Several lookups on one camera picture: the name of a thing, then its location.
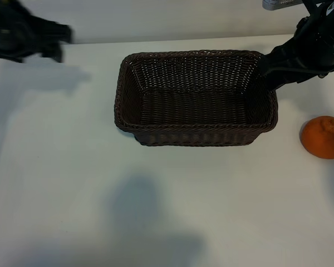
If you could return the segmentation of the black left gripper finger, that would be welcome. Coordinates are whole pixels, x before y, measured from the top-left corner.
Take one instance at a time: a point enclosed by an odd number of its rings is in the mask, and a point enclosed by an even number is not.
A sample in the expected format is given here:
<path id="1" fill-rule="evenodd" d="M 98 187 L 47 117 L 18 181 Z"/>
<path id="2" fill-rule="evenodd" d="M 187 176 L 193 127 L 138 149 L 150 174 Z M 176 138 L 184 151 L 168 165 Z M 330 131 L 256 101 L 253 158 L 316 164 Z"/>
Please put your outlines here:
<path id="1" fill-rule="evenodd" d="M 61 46 L 48 46 L 43 48 L 41 52 L 42 58 L 50 58 L 55 62 L 63 61 L 63 52 Z"/>
<path id="2" fill-rule="evenodd" d="M 69 25 L 46 21 L 43 27 L 43 36 L 55 41 L 72 42 L 73 30 Z"/>

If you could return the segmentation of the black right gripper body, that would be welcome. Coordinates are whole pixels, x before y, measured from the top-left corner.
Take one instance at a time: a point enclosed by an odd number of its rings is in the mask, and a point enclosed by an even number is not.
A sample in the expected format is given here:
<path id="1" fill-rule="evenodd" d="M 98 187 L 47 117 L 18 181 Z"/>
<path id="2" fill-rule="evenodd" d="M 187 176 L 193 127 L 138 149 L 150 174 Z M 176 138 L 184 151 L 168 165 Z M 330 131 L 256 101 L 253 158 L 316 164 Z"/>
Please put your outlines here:
<path id="1" fill-rule="evenodd" d="M 334 1 L 303 1 L 309 16 L 294 34 L 297 71 L 289 83 L 301 83 L 334 72 Z"/>

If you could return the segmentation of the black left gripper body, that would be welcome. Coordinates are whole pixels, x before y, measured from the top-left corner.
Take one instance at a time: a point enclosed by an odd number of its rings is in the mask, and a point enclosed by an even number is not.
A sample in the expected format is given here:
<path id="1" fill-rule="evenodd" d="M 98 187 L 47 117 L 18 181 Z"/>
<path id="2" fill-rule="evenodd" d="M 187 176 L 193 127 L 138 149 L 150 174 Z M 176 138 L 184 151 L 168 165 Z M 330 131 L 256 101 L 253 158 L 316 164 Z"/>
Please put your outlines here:
<path id="1" fill-rule="evenodd" d="M 22 63 L 28 56 L 43 54 L 44 23 L 19 1 L 0 1 L 0 58 Z"/>

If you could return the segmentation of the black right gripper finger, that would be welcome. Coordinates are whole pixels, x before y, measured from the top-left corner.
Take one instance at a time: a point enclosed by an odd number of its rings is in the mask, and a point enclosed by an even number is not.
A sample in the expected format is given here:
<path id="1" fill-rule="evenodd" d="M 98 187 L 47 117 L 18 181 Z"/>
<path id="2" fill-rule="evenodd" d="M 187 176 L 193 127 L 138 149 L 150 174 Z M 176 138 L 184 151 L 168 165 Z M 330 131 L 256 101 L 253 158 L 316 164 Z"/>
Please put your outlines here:
<path id="1" fill-rule="evenodd" d="M 292 71 L 271 71 L 263 73 L 263 76 L 265 77 L 266 89 L 273 91 L 286 84 L 297 82 L 301 74 Z"/>
<path id="2" fill-rule="evenodd" d="M 260 58 L 261 74 L 268 75 L 274 71 L 297 70 L 299 69 L 297 58 L 294 41 L 287 41 Z"/>

